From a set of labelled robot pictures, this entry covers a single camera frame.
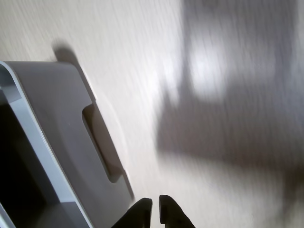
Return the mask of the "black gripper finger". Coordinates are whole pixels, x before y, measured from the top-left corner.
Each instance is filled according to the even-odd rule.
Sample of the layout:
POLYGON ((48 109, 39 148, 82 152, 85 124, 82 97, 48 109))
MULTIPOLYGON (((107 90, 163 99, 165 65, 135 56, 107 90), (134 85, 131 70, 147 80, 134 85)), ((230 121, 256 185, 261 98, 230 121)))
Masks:
POLYGON ((152 199, 142 198, 133 204, 112 228, 149 228, 151 214, 152 199))
POLYGON ((195 228, 177 202, 169 195, 159 196, 160 223, 166 228, 195 228))

